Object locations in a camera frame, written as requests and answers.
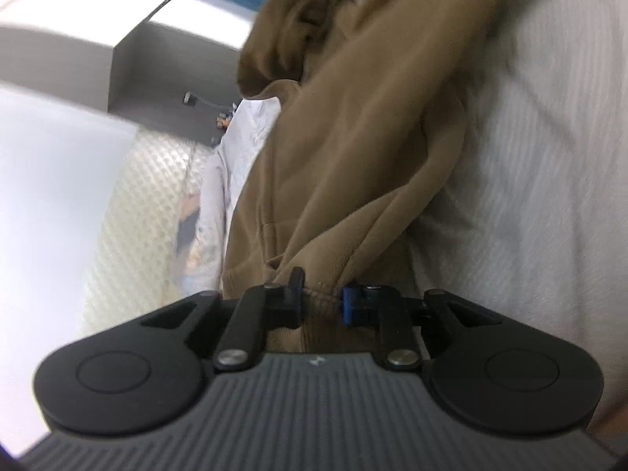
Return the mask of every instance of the gray gripper base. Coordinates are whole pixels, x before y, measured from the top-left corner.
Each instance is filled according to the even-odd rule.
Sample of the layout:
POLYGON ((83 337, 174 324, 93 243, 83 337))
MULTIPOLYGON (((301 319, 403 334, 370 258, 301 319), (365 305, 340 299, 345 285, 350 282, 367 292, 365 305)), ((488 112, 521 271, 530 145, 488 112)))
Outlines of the gray gripper base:
POLYGON ((418 376, 370 354, 266 354, 222 374, 188 413, 123 439, 54 432, 33 471, 597 471, 615 458, 582 431, 510 440, 462 425, 418 376))

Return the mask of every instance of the dark object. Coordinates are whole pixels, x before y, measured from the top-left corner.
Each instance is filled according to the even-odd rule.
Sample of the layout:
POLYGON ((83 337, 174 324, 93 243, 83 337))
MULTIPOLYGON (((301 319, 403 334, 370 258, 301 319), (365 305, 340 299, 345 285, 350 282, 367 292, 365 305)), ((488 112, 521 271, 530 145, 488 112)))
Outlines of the dark object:
POLYGON ((216 118, 216 129, 220 131, 227 130, 238 107, 236 103, 233 103, 231 106, 222 106, 219 104, 215 104, 203 99, 202 97, 199 97, 198 95, 194 95, 192 92, 186 92, 183 96, 183 104, 185 106, 190 106, 191 108, 194 108, 197 102, 201 102, 204 105, 209 106, 210 108, 225 110, 225 113, 219 113, 218 117, 216 118))
POLYGON ((584 351, 444 291, 351 286, 370 354, 263 352, 296 328, 303 271, 237 301, 201 292, 50 355, 53 433, 32 470, 608 470, 582 429, 602 393, 584 351), (431 356, 423 359, 413 325, 431 356))
POLYGON ((610 471, 628 471, 628 453, 618 460, 610 471))
POLYGON ((177 248, 175 254, 181 253, 181 250, 187 245, 190 245, 196 237, 196 225, 199 221, 200 208, 194 209, 189 216, 183 221, 180 221, 179 228, 177 229, 177 248))
POLYGON ((12 457, 0 446, 0 469, 2 471, 27 471, 19 462, 12 457))

